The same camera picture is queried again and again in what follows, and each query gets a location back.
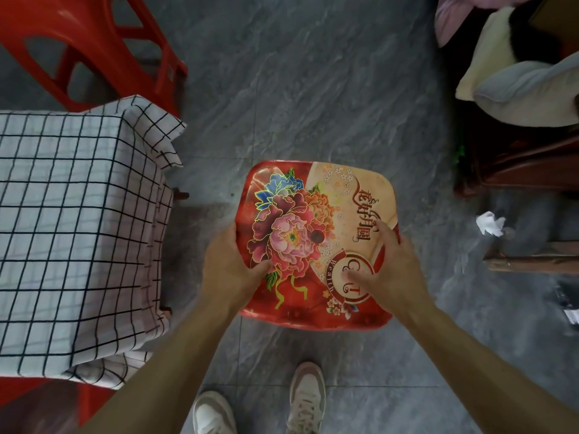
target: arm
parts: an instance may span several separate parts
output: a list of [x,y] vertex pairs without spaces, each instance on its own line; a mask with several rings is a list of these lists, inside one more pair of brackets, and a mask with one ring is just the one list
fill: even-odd
[[428,294],[412,244],[379,222],[386,256],[372,276],[349,271],[426,351],[483,432],[571,433],[579,415],[460,329]]
[[78,434],[178,434],[221,336],[271,269],[248,269],[235,224],[209,245],[199,301],[155,355]]

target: pink fabric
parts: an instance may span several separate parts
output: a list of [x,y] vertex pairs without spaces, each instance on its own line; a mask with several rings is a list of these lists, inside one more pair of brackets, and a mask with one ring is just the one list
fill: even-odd
[[434,29],[438,46],[442,47],[456,33],[467,18],[473,7],[481,9],[501,9],[505,6],[515,6],[528,0],[438,0]]

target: grid pattern cloth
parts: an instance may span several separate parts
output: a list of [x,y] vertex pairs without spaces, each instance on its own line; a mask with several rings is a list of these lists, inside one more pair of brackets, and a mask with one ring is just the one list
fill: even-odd
[[0,376],[119,388],[150,356],[184,129],[141,96],[0,112]]

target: beige cushion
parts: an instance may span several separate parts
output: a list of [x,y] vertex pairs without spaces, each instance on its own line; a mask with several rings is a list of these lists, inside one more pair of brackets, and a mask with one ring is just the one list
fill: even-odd
[[504,123],[560,127],[579,123],[574,98],[579,94],[579,52],[555,65],[523,61],[481,83],[476,104]]
[[503,7],[490,14],[476,43],[473,60],[456,87],[456,98],[472,101],[475,88],[492,74],[517,63],[510,43],[508,18],[514,10]]

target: sneaker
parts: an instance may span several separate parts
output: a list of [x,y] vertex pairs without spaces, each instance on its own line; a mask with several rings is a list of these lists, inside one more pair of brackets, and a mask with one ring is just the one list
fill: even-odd
[[313,362],[300,364],[289,390],[286,434],[319,434],[325,410],[325,382],[321,368]]
[[201,393],[193,403],[195,434],[237,434],[233,410],[216,391]]

